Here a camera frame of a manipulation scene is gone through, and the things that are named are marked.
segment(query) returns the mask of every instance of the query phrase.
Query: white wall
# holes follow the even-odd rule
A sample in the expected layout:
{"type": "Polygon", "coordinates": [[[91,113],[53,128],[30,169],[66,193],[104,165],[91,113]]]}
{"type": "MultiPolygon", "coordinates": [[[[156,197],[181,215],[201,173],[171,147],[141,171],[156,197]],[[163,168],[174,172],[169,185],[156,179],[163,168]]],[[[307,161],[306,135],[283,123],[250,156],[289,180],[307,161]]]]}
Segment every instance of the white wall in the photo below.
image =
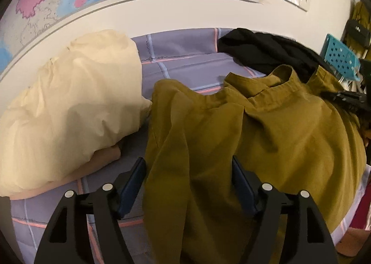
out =
{"type": "Polygon", "coordinates": [[[312,0],[305,12],[284,0],[107,0],[63,19],[13,59],[0,82],[0,114],[34,81],[41,65],[87,32],[113,28],[135,37],[180,28],[243,27],[289,36],[320,52],[327,33],[341,37],[351,4],[312,0]]]}

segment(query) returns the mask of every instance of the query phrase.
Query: pillow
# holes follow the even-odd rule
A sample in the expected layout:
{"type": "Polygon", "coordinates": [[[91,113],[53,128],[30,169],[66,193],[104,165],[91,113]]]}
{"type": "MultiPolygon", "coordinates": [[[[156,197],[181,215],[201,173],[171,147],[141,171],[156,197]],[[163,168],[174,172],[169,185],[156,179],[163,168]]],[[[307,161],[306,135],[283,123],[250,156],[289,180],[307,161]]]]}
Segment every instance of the pillow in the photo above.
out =
{"type": "Polygon", "coordinates": [[[83,164],[71,174],[64,177],[64,179],[60,181],[49,182],[45,186],[42,186],[40,188],[14,194],[10,196],[10,200],[28,199],[31,197],[35,197],[49,190],[53,190],[59,186],[63,186],[72,181],[78,180],[79,178],[83,178],[86,175],[98,171],[114,160],[118,160],[120,158],[120,155],[120,148],[117,145],[95,151],[92,158],[87,163],[83,164]]]}
{"type": "Polygon", "coordinates": [[[0,118],[0,195],[42,187],[138,131],[142,97],[135,43],[104,30],[73,41],[37,74],[0,118]]]}

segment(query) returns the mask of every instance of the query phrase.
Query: purple checkered sheet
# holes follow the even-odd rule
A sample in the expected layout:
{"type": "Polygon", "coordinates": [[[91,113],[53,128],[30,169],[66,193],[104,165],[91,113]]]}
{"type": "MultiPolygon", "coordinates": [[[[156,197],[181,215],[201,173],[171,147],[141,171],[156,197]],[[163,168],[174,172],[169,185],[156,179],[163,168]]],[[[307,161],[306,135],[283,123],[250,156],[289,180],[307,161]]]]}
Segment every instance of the purple checkered sheet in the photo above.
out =
{"type": "MultiPolygon", "coordinates": [[[[224,28],[187,29],[133,38],[142,62],[143,96],[150,99],[155,82],[164,78],[179,80],[201,94],[213,94],[221,88],[229,72],[248,78],[264,76],[238,64],[231,56],[217,52],[217,40],[229,31],[230,29],[224,28]]],[[[123,156],[99,171],[39,196],[12,201],[14,230],[26,264],[33,263],[44,229],[64,192],[92,192],[103,184],[113,182],[118,174],[129,171],[136,159],[144,156],[147,129],[145,124],[138,132],[129,135],[122,150],[123,156]]],[[[349,213],[347,225],[350,224],[360,198],[364,195],[367,178],[368,174],[357,193],[358,201],[352,206],[354,209],[349,213]]],[[[143,188],[131,212],[119,221],[122,235],[136,264],[154,263],[143,225],[142,199],[143,188]]],[[[87,220],[94,261],[96,264],[103,264],[94,217],[88,215],[87,220]]],[[[341,233],[342,229],[339,230],[339,236],[342,237],[341,233]]]]}

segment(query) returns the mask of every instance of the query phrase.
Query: black jacket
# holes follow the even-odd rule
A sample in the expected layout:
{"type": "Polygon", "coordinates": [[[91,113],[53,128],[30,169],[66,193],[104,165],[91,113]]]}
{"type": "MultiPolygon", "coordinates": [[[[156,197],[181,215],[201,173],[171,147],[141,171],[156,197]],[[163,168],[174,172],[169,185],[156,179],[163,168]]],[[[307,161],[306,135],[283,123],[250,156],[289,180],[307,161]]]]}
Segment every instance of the black jacket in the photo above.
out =
{"type": "Polygon", "coordinates": [[[218,52],[227,53],[242,65],[270,74],[282,64],[292,66],[306,83],[318,65],[333,74],[333,68],[313,50],[291,39],[237,28],[218,40],[218,52]]]}

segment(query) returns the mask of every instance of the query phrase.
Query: hanging clothes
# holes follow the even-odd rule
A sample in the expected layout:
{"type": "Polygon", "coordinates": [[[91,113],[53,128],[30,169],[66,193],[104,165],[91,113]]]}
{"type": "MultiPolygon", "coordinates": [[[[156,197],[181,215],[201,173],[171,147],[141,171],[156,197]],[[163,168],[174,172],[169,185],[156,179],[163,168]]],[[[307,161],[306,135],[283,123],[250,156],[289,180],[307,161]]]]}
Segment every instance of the hanging clothes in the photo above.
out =
{"type": "Polygon", "coordinates": [[[366,165],[358,118],[319,97],[339,89],[322,67],[304,84],[287,65],[257,79],[230,73],[209,96],[157,82],[143,202],[157,263],[239,262],[253,221],[231,184],[233,155],[281,192],[308,190],[332,232],[366,165]]]}
{"type": "MultiPolygon", "coordinates": [[[[367,11],[366,6],[362,2],[358,2],[353,10],[352,19],[358,21],[362,26],[370,29],[370,14],[367,11]]],[[[362,58],[365,54],[366,60],[371,60],[371,52],[369,52],[364,46],[359,44],[349,34],[345,37],[345,42],[348,48],[350,48],[359,58],[362,58]]]]}
{"type": "Polygon", "coordinates": [[[333,68],[313,50],[291,39],[268,33],[254,33],[237,28],[218,40],[218,52],[227,53],[242,65],[270,74],[282,64],[294,68],[302,82],[307,82],[318,66],[330,73],[333,68]]]}

